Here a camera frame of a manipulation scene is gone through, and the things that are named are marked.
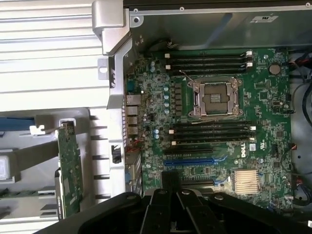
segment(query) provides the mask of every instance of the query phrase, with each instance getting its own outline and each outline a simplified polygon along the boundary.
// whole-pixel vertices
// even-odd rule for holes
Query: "label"
[[[246,157],[246,143],[240,145],[241,157]]]
[[[250,23],[272,23],[278,16],[256,16]]]
[[[0,179],[7,179],[7,171],[5,169],[5,159],[0,159]]]
[[[249,144],[249,151],[255,151],[256,147],[255,144]]]

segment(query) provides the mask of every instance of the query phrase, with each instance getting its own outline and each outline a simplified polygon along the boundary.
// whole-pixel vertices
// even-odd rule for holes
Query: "sticker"
[[[249,144],[249,151],[255,151],[255,144]]]
[[[7,179],[7,171],[5,168],[6,165],[5,159],[0,159],[0,179]]]
[[[278,16],[256,16],[250,23],[272,23]]]
[[[64,191],[65,191],[65,195],[69,194],[69,181],[68,181],[68,178],[66,178],[64,180]]]

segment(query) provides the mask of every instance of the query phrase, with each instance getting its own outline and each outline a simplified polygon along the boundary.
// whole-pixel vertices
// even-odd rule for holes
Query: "pcie slot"
[[[186,73],[189,76],[195,76],[195,75],[205,75],[205,74],[225,74],[225,75],[235,75],[235,74],[241,74],[245,73],[247,71],[246,67],[239,68],[239,69],[201,69],[201,70],[191,70],[191,69],[184,69],[183,72]],[[179,70],[171,71],[170,74],[172,76],[181,76],[181,72]]]
[[[172,159],[164,160],[165,166],[190,166],[200,164],[214,164],[213,158],[194,158],[194,159]]]
[[[164,155],[179,155],[179,154],[200,154],[212,153],[212,148],[169,148],[163,151]]]
[[[222,138],[211,138],[211,139],[181,139],[171,141],[171,145],[194,145],[194,144],[207,144],[207,143],[220,143],[220,142],[238,142],[238,141],[253,141],[252,136],[242,137],[222,137]]]
[[[184,180],[181,181],[182,186],[214,186],[215,182],[213,179],[208,180]]]

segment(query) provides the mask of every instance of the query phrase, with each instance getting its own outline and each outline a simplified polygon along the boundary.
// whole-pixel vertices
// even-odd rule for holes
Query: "black pcie slot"
[[[236,136],[236,137],[220,137],[211,139],[176,139],[171,142],[172,145],[194,145],[194,144],[207,144],[207,143],[220,143],[220,142],[236,142],[236,141],[250,141],[249,136]]]
[[[183,189],[196,189],[200,191],[200,193],[205,195],[213,194],[214,191],[212,188],[207,188],[214,186],[215,183],[212,179],[204,180],[204,181],[182,181],[181,186]]]
[[[189,76],[206,75],[206,74],[235,75],[235,74],[245,73],[245,72],[247,72],[247,69],[246,68],[242,68],[242,69],[206,69],[206,70],[196,70],[196,71],[186,69],[186,70],[183,70],[183,72]],[[180,71],[172,71],[172,72],[170,72],[170,74],[172,76],[181,76]]]
[[[211,69],[246,69],[245,63],[236,63],[236,64],[201,64],[201,65],[188,65],[188,64],[179,64],[171,65],[170,71],[198,71],[198,70],[211,70]]]
[[[208,180],[184,180],[181,181],[182,186],[214,186],[215,182],[212,179]]]
[[[220,137],[220,136],[235,136],[235,135],[252,135],[250,130],[239,130],[239,131],[205,131],[205,132],[188,132],[176,133],[173,136],[174,139],[187,139],[187,138],[203,138],[204,136],[209,137]]]
[[[179,155],[179,154],[200,154],[212,153],[212,148],[169,148],[163,151],[164,155]]]

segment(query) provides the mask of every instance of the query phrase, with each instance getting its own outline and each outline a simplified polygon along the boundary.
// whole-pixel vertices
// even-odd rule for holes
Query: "screw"
[[[224,199],[223,196],[221,196],[221,195],[216,195],[216,196],[214,196],[214,198],[219,200],[219,201],[222,201]]]
[[[182,191],[182,194],[184,194],[184,195],[189,195],[191,192],[189,191],[189,190],[183,190]]]
[[[135,199],[137,196],[128,196],[127,199]]]

